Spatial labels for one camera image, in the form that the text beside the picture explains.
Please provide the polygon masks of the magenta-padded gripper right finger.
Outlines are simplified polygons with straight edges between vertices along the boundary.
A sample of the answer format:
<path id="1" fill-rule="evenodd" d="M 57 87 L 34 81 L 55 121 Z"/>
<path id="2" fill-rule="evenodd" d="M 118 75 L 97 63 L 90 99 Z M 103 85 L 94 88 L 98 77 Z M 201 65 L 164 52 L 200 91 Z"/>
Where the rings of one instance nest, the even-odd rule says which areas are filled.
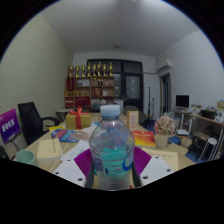
<path id="1" fill-rule="evenodd" d="M 160 156 L 151 156 L 138 147 L 134 148 L 132 178 L 135 188 L 146 186 L 172 173 L 174 170 Z"/>

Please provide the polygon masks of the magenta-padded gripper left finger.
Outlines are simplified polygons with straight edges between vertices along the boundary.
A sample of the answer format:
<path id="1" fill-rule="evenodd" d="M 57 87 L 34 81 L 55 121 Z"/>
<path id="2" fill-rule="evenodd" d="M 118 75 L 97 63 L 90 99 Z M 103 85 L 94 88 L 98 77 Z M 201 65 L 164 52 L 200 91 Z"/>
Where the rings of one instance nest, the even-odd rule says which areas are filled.
<path id="1" fill-rule="evenodd" d="M 94 183 L 94 165 L 90 150 L 87 149 L 74 159 L 62 162 L 53 174 L 78 186 L 91 188 Z"/>

